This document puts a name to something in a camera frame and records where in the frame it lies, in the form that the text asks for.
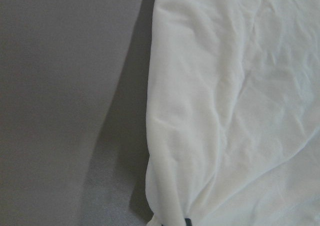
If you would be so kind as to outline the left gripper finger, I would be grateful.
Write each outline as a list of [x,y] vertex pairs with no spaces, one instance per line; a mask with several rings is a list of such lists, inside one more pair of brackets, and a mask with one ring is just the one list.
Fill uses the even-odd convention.
[[193,224],[192,224],[192,220],[190,219],[190,218],[186,218],[185,219],[185,225],[186,226],[192,226]]

